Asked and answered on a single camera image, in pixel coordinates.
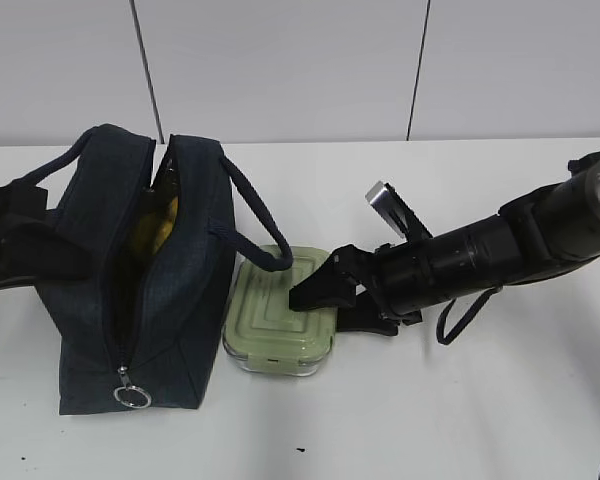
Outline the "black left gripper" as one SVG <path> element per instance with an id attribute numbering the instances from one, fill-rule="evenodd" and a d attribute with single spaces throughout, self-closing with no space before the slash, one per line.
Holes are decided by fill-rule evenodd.
<path id="1" fill-rule="evenodd" d="M 36 185 L 0 187 L 0 289 L 93 274 L 91 254 L 45 224 L 47 198 Z"/>

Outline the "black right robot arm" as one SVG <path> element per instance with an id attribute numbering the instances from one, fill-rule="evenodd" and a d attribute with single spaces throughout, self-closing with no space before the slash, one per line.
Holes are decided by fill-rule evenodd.
<path id="1" fill-rule="evenodd" d="M 600 151 L 568 163 L 570 178 L 503 205 L 496 214 L 434 236 L 388 183 L 368 203 L 404 238 L 367 252 L 352 244 L 289 292 L 293 311 L 334 307 L 340 332 L 395 336 L 445 306 L 436 338 L 449 345 L 506 286 L 573 272 L 600 257 Z"/>

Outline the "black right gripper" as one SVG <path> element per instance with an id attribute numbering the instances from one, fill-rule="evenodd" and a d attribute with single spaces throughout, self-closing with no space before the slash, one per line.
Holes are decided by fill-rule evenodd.
<path id="1" fill-rule="evenodd" d="M 340 308 L 338 333 L 393 337 L 398 335 L 398 325 L 423 321 L 419 310 L 397 314 L 390 308 L 375 276 L 374 255 L 353 245 L 336 249 L 327 263 L 294 286 L 289 291 L 288 305 L 293 311 Z"/>

